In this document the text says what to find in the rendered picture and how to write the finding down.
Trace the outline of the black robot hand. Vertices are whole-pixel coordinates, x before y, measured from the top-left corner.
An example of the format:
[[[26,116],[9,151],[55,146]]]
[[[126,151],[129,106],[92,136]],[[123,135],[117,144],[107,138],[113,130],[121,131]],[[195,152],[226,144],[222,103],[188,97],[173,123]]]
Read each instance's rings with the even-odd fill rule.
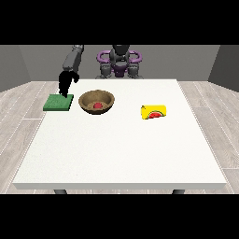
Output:
[[[59,94],[61,94],[63,97],[67,97],[71,83],[77,83],[78,81],[78,73],[74,71],[62,71],[62,73],[59,75]]]

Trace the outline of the green square pad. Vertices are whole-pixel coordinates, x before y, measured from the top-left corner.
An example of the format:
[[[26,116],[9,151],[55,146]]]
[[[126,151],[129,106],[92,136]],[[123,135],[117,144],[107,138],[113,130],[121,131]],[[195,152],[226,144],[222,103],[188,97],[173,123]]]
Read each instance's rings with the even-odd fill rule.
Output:
[[[44,111],[68,111],[74,99],[73,94],[64,97],[60,94],[51,94],[43,106]]]

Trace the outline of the brown wooden bowl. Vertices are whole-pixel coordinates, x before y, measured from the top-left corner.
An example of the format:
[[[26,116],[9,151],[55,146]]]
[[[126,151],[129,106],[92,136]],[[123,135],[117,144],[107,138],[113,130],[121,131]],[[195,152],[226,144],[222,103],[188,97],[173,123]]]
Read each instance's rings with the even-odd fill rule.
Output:
[[[101,115],[107,112],[114,104],[115,97],[112,93],[102,90],[87,91],[83,93],[78,103],[80,107],[89,114]],[[101,103],[102,108],[93,108],[95,103]]]

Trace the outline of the yellow cup with melon print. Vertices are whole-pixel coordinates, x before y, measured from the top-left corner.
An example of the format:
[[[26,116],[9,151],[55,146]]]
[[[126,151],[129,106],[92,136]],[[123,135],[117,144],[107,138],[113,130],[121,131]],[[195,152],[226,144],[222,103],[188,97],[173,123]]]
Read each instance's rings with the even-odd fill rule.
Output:
[[[166,106],[165,105],[142,105],[141,116],[143,120],[165,117]]]

